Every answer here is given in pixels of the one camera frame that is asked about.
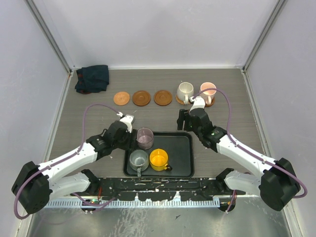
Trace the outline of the woven rattan coaster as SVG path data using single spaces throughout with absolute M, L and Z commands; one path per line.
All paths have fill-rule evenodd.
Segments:
M 191 104 L 190 101 L 188 101 L 188 103 L 185 103 L 184 101 L 180 100 L 177 95 L 175 96 L 175 99 L 181 105 L 189 105 L 189 104 Z

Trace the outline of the dark wooden coaster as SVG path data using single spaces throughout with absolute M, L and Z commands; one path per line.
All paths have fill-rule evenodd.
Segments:
M 159 90 L 154 95 L 154 102 L 159 106 L 167 106 L 172 102 L 172 94 L 167 90 Z
M 151 96 L 149 92 L 144 90 L 136 91 L 132 96 L 132 101 L 136 106 L 142 107 L 146 106 L 151 101 Z
M 215 103 L 215 97 L 210 97 L 210 96 L 205 97 L 204 101 L 205 101 L 206 107 L 211 107 Z

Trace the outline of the purple mug black handle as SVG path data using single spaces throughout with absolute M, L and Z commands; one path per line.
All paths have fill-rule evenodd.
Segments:
M 136 143 L 140 149 L 150 149 L 154 143 L 154 133 L 146 127 L 138 129 L 136 134 Z

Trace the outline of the pink ceramic mug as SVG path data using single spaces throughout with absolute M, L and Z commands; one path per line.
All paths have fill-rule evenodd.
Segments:
M 216 88 L 216 86 L 211 83 L 211 82 L 204 82 L 201 86 L 200 86 L 200 91 L 203 91 L 203 90 L 206 90 L 206 89 L 209 89 L 209 88 Z M 215 93 L 216 93 L 216 90 L 207 90 L 205 92 L 202 92 L 200 94 L 200 96 L 204 99 L 205 97 L 214 97 L 215 96 Z

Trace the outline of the white speckled mug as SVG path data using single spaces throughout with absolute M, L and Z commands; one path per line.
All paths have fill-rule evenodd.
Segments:
M 177 88 L 176 95 L 178 98 L 185 103 L 188 103 L 191 97 L 194 95 L 194 87 L 189 82 L 183 82 L 181 83 Z

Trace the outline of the grey stoneware mug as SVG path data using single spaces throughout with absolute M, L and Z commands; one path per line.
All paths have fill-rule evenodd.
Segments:
M 137 177 L 141 177 L 142 172 L 149 167 L 149 155 L 143 150 L 135 150 L 130 154 L 129 164 L 137 172 Z

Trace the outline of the light orange coaster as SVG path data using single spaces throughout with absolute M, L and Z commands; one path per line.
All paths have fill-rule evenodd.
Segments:
M 126 105 L 130 101 L 129 93 L 120 91 L 114 95 L 114 103 L 119 106 Z

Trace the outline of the yellow mug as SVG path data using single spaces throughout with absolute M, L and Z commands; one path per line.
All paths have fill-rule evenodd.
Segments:
M 155 149 L 150 153 L 149 161 L 151 168 L 155 171 L 171 171 L 172 167 L 169 164 L 169 156 L 163 149 Z

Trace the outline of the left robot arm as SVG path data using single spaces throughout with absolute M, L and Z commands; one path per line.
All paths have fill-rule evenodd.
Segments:
M 115 149 L 130 150 L 137 133 L 132 128 L 133 120 L 132 115 L 123 116 L 101 134 L 91 136 L 78 148 L 58 158 L 40 164 L 32 161 L 24 164 L 11 188 L 15 195 L 15 216 L 22 218 L 18 214 L 18 204 L 30 215 L 40 211 L 49 201 L 68 194 L 95 195 L 100 182 L 91 171 L 83 170 L 72 176 L 69 173 L 110 155 Z

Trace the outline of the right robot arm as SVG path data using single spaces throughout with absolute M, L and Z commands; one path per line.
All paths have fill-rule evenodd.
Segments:
M 193 132 L 207 149 L 231 158 L 249 171 L 245 174 L 225 169 L 216 177 L 221 194 L 243 191 L 259 196 L 268 207 L 281 211 L 301 189 L 290 161 L 275 160 L 240 143 L 225 129 L 214 126 L 202 108 L 180 109 L 177 129 Z

